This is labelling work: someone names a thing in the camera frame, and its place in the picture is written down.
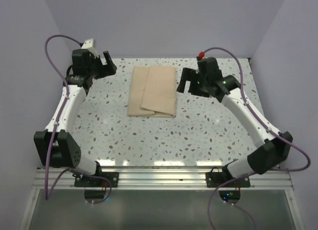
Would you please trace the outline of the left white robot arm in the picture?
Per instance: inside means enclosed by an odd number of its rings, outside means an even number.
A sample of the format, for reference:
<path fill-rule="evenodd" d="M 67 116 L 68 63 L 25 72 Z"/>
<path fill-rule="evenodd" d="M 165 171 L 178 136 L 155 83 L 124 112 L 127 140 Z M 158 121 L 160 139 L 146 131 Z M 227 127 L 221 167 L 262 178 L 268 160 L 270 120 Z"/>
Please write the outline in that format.
<path fill-rule="evenodd" d="M 66 83 L 53 118 L 44 131 L 34 134 L 34 143 L 41 163 L 54 168 L 69 168 L 86 174 L 91 186 L 99 186 L 103 174 L 97 170 L 97 162 L 84 157 L 72 137 L 72 130 L 80 107 L 95 79 L 112 76 L 117 67 L 109 52 L 104 51 L 106 63 L 100 56 L 94 56 L 90 49 L 77 49 L 72 52 L 72 65 L 67 69 Z"/>

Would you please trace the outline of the beige cloth wrap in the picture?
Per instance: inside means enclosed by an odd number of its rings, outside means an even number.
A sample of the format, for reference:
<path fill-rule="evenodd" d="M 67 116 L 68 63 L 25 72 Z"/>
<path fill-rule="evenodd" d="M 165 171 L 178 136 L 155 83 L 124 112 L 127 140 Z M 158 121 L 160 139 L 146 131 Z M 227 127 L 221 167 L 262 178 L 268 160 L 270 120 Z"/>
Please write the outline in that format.
<path fill-rule="evenodd" d="M 127 114 L 130 117 L 175 117 L 176 68 L 135 66 Z"/>

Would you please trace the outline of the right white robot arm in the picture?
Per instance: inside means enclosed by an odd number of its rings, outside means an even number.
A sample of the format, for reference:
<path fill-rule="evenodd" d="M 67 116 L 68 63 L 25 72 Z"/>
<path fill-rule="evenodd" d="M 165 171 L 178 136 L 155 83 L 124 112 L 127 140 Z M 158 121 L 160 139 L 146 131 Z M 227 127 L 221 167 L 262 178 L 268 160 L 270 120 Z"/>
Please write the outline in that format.
<path fill-rule="evenodd" d="M 201 59 L 197 65 L 196 70 L 183 68 L 177 92 L 183 93 L 189 82 L 192 95 L 216 98 L 235 115 L 256 147 L 248 156 L 223 166 L 223 184 L 234 186 L 243 175 L 264 174 L 285 161 L 290 151 L 287 143 L 293 140 L 291 134 L 279 131 L 259 111 L 253 116 L 248 109 L 253 104 L 243 100 L 239 81 L 232 75 L 223 76 L 215 58 Z"/>

